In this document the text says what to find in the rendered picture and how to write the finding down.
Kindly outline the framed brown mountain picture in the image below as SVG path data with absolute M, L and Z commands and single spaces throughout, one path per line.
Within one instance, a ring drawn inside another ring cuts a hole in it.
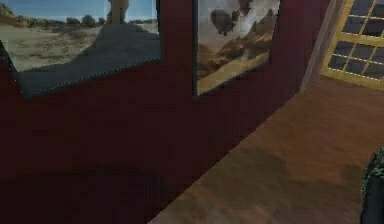
M 281 0 L 194 0 L 194 96 L 268 62 L 280 6 Z

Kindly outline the framed desert landscape picture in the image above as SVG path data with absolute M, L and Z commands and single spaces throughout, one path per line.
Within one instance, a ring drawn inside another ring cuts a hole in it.
M 0 58 L 34 97 L 161 57 L 161 0 L 0 0 Z

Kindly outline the yellow framed grid window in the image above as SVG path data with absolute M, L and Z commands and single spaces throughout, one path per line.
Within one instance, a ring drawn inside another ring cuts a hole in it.
M 384 91 L 384 0 L 346 0 L 320 74 Z

